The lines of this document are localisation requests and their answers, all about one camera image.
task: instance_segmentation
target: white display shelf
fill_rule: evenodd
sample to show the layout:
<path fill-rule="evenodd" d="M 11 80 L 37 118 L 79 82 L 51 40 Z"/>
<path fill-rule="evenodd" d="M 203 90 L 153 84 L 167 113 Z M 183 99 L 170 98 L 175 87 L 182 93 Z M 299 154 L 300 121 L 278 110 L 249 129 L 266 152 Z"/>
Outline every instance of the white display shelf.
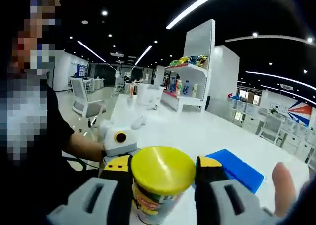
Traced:
<path fill-rule="evenodd" d="M 174 93 L 164 91 L 161 100 L 175 109 L 178 113 L 182 112 L 184 105 L 201 106 L 203 108 L 203 101 L 198 98 L 193 98 L 186 95 L 177 96 Z"/>
<path fill-rule="evenodd" d="M 201 71 L 207 77 L 208 70 L 205 68 L 198 67 L 196 65 L 190 63 L 178 64 L 175 66 L 166 67 L 167 70 L 177 72 L 181 75 L 181 73 L 190 72 L 190 71 Z"/>

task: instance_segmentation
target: hand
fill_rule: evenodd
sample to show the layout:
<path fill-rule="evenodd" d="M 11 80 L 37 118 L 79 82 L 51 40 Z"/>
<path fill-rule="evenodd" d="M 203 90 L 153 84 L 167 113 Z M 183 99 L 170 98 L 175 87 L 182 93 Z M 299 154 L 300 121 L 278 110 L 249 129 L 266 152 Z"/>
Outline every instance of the hand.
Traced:
<path fill-rule="evenodd" d="M 296 192 L 290 171 L 282 162 L 276 164 L 272 171 L 275 186 L 275 215 L 283 218 L 296 201 Z"/>

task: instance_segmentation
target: person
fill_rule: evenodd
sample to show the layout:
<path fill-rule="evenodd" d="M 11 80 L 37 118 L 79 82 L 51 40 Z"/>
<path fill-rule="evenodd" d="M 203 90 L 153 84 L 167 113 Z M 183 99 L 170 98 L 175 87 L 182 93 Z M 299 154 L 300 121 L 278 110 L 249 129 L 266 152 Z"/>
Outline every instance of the person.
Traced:
<path fill-rule="evenodd" d="M 6 80 L 1 83 L 5 86 L 1 93 L 2 99 L 6 98 L 7 110 L 1 116 L 1 122 L 6 122 L 0 152 L 1 175 L 7 183 L 3 191 L 16 194 L 16 198 L 12 197 L 14 203 L 23 200 L 22 209 L 31 207 L 44 214 L 67 204 L 74 190 L 90 177 L 98 176 L 97 169 L 75 171 L 62 157 L 62 151 L 102 162 L 103 150 L 102 144 L 74 132 L 62 118 L 55 91 L 46 79 L 53 64 L 43 57 L 40 63 L 39 56 L 37 62 L 32 60 L 39 49 L 51 48 L 52 43 L 45 43 L 49 21 L 44 18 L 52 16 L 58 6 L 59 0 L 29 2 L 29 17 L 22 19 L 21 28 L 12 36 Z"/>
<path fill-rule="evenodd" d="M 68 195 L 89 177 L 97 176 L 95 170 L 87 174 L 72 170 L 62 158 L 62 150 L 79 158 L 102 160 L 103 145 L 86 140 L 63 120 L 56 94 L 42 78 L 51 65 L 30 60 L 37 42 L 43 39 L 47 20 L 42 17 L 53 14 L 57 6 L 59 0 L 31 2 L 31 7 L 36 8 L 31 8 L 30 18 L 23 17 L 18 29 L 19 18 L 15 16 L 8 32 L 13 39 L 10 44 L 2 41 L 6 47 L 10 46 L 10 51 L 5 51 L 10 54 L 3 58 L 7 68 L 2 68 L 0 75 L 0 191 L 4 204 L 2 220 L 10 219 L 11 224 L 49 224 L 45 215 L 65 204 Z M 275 166 L 272 179 L 275 214 L 284 217 L 296 200 L 293 180 L 283 163 Z M 299 217 L 302 203 L 312 207 L 306 201 L 315 198 L 315 179 L 303 196 L 288 218 Z"/>

